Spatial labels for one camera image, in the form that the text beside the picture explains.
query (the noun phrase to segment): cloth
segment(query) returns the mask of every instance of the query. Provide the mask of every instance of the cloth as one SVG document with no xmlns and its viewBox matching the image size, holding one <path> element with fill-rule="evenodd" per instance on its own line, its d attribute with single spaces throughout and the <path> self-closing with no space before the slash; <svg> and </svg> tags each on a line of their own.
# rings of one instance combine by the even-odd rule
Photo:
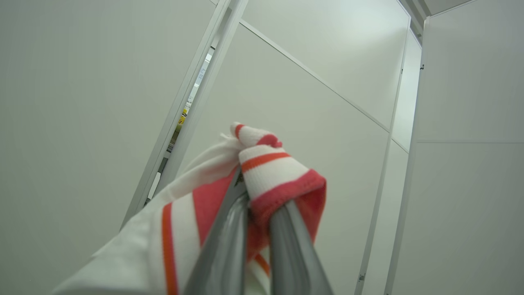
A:
<svg viewBox="0 0 524 295">
<path fill-rule="evenodd" d="M 54 294 L 182 294 L 235 169 L 250 198 L 247 293 L 269 294 L 269 219 L 295 199 L 314 240 L 326 180 L 292 158 L 278 138 L 233 123 L 233 136 L 194 159 Z"/>
</svg>

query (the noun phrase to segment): white wall panel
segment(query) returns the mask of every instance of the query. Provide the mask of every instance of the white wall panel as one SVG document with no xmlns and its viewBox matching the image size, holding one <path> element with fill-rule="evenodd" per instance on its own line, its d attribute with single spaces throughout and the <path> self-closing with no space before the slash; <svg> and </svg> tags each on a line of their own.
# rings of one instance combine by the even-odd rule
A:
<svg viewBox="0 0 524 295">
<path fill-rule="evenodd" d="M 242 19 L 386 127 L 409 16 L 394 0 L 250 0 Z"/>
<path fill-rule="evenodd" d="M 475 1 L 429 19 L 421 139 L 524 142 L 521 0 Z"/>
<path fill-rule="evenodd" d="M 353 293 L 387 132 L 242 25 L 182 167 L 233 121 L 276 133 L 292 156 L 327 178 L 316 248 L 335 293 Z"/>
<path fill-rule="evenodd" d="M 0 3 L 0 294 L 49 293 L 118 233 L 213 11 Z"/>
<path fill-rule="evenodd" d="M 419 143 L 393 294 L 522 294 L 524 144 Z"/>
<path fill-rule="evenodd" d="M 391 135 L 394 140 L 408 151 L 411 143 L 415 104 L 417 102 L 421 54 L 422 49 L 414 35 L 410 32 L 406 39 L 406 56 L 398 93 L 393 134 Z"/>
<path fill-rule="evenodd" d="M 398 144 L 391 142 L 384 177 L 382 198 L 377 217 L 377 226 L 371 246 L 371 255 L 364 280 L 363 295 L 382 295 L 386 287 L 389 263 L 397 230 L 408 153 Z"/>
</svg>

